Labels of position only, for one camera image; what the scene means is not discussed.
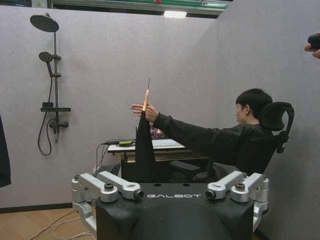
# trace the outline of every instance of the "black chair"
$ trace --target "black chair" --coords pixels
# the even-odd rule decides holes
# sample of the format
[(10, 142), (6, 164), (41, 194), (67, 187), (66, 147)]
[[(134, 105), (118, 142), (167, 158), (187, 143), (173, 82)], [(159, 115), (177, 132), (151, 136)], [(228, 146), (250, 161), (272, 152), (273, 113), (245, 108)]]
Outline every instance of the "black chair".
[[(283, 123), (284, 113), (288, 115), (286, 129)], [(278, 132), (277, 135), (262, 136), (249, 139), (237, 156), (235, 167), (248, 175), (252, 173), (263, 174), (267, 168), (275, 151), (279, 154), (285, 150), (285, 143), (288, 142), (289, 132), (294, 121), (295, 110), (290, 103), (273, 102), (263, 108), (259, 116), (262, 128)], [(205, 171), (200, 167), (190, 165), (180, 161), (172, 161), (170, 166), (186, 175), (188, 182), (212, 182), (226, 176), (229, 172), (221, 171), (221, 167), (214, 164), (214, 159), (210, 159)]]

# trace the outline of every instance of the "shower head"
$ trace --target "shower head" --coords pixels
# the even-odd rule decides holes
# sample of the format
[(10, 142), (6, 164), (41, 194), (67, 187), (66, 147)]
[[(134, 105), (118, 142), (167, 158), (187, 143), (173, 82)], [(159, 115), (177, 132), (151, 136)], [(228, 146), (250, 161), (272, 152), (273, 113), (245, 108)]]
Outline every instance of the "shower head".
[(51, 69), (51, 65), (50, 65), (50, 62), (52, 61), (52, 55), (50, 53), (48, 53), (47, 51), (43, 51), (43, 52), (40, 52), (39, 58), (41, 61), (46, 63), (46, 65), (48, 67), (49, 75), (50, 75), (50, 77), (52, 77), (53, 74), (52, 74), (52, 69)]
[(43, 61), (45, 63), (50, 63), (52, 61), (52, 56), (47, 51), (40, 52), (39, 58), (41, 61)]
[(37, 29), (48, 33), (54, 33), (59, 30), (58, 23), (53, 20), (48, 13), (45, 15), (32, 15), (30, 17), (30, 22)]

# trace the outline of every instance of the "white cable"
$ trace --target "white cable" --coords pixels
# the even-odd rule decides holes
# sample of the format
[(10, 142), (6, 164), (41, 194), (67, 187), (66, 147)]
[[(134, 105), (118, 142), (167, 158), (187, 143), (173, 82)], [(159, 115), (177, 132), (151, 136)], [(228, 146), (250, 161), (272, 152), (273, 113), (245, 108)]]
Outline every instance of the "white cable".
[(80, 219), (80, 217), (77, 217), (77, 218), (73, 218), (73, 219), (70, 219), (70, 220), (66, 220), (66, 221), (63, 221), (63, 222), (60, 222), (60, 223), (57, 223), (57, 224), (53, 225), (53, 226), (52, 226), (52, 227), (54, 227), (53, 230), (52, 230), (52, 235), (53, 235), (53, 237), (56, 238), (56, 239), (60, 239), (60, 240), (74, 240), (74, 239), (79, 238), (79, 237), (82, 237), (82, 236), (91, 236), (94, 240), (96, 240), (95, 236), (94, 236), (92, 233), (90, 233), (89, 231), (88, 231), (88, 232), (81, 232), (81, 233), (78, 233), (77, 235), (74, 235), (74, 236), (66, 236), (66, 237), (59, 237), (59, 236), (57, 236), (57, 235), (55, 234), (56, 229), (57, 229), (60, 225), (65, 224), (65, 223), (68, 223), (68, 222), (72, 222), (72, 221), (75, 221), (75, 220), (79, 220), (79, 219)]

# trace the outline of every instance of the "shower shelf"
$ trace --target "shower shelf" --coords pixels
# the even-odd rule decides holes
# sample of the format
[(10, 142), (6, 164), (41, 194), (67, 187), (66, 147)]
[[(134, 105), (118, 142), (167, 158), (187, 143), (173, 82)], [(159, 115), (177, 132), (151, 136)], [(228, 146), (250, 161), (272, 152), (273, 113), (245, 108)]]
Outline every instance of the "shower shelf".
[(71, 112), (70, 107), (41, 107), (41, 112)]

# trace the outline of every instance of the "man's hand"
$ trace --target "man's hand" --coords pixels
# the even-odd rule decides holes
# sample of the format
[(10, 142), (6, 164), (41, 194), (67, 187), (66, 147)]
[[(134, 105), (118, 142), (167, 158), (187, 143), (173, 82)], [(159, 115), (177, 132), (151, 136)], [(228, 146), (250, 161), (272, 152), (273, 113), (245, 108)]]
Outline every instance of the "man's hand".
[(312, 56), (314, 56), (317, 59), (320, 59), (320, 49), (319, 50), (315, 50), (311, 48), (311, 44), (308, 43), (307, 45), (305, 45), (304, 50), (306, 52), (313, 52)]
[[(130, 109), (133, 110), (134, 114), (137, 114), (141, 117), (142, 108), (144, 107), (143, 104), (131, 104)], [(145, 119), (148, 122), (154, 123), (156, 118), (158, 117), (159, 112), (156, 111), (155, 107), (152, 106), (150, 103), (147, 104), (145, 109)]]

